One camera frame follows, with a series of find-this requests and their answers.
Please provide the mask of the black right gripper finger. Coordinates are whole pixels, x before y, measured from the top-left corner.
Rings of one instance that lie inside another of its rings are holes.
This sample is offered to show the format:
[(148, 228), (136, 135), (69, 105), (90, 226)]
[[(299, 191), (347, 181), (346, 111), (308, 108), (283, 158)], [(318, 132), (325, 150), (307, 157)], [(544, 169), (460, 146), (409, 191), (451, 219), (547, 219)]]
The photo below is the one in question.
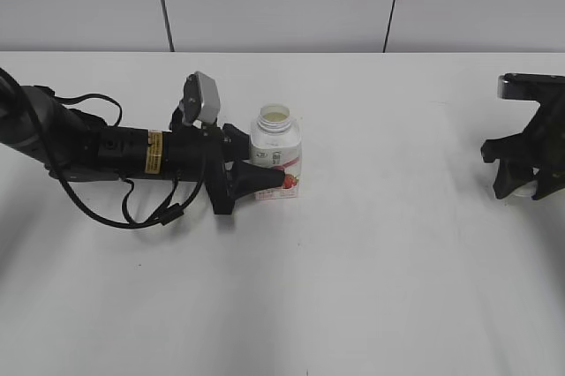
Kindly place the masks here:
[(508, 160), (500, 160), (497, 175), (493, 183), (495, 198), (505, 199), (512, 195), (512, 192), (516, 188), (531, 183), (532, 181), (535, 181), (532, 168)]
[(535, 175), (537, 187), (532, 195), (533, 200), (540, 200), (547, 196), (561, 191), (565, 187), (564, 172), (552, 172), (548, 170), (539, 170)]

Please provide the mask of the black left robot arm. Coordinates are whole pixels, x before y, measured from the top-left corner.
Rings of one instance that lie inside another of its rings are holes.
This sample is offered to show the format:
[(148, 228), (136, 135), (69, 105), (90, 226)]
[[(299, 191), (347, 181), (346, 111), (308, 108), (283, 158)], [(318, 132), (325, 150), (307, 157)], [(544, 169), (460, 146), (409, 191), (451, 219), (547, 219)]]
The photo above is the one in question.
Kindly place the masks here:
[(246, 195), (283, 184), (279, 169), (250, 162), (250, 137), (217, 124), (220, 97), (201, 71), (189, 75), (167, 131), (108, 124), (75, 109), (86, 95), (62, 98), (1, 73), (1, 142), (42, 163), (62, 183), (123, 180), (194, 182), (215, 214), (231, 214)]

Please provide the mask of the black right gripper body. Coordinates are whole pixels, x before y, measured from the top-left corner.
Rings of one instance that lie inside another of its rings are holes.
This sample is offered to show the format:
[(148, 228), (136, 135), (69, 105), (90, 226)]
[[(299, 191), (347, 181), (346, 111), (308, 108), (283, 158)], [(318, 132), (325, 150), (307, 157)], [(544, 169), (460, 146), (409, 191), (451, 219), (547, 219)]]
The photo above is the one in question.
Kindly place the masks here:
[(488, 139), (480, 148), (485, 163), (508, 160), (527, 167), (564, 171), (564, 78), (538, 74), (535, 101), (539, 107), (524, 129), (514, 135)]

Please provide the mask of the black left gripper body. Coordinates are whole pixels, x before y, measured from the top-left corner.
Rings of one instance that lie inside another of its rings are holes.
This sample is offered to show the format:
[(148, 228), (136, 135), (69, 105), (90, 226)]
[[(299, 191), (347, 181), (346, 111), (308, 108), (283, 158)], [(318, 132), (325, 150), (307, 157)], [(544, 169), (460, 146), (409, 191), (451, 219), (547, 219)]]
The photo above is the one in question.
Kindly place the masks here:
[(231, 174), (222, 153), (222, 127), (184, 126), (175, 132), (107, 127), (99, 131), (94, 168), (134, 179), (203, 181), (215, 214), (233, 212)]

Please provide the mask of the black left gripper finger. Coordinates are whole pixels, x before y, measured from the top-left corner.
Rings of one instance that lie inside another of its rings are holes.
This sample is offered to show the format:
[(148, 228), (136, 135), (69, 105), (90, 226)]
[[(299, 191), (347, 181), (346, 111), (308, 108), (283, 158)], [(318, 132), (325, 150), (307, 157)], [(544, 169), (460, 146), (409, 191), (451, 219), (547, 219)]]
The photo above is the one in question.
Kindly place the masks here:
[(285, 173), (279, 169), (258, 167), (236, 161), (231, 167), (231, 197), (234, 200), (283, 185)]
[(233, 124), (222, 126), (222, 153), (225, 161), (247, 161), (250, 159), (250, 137)]

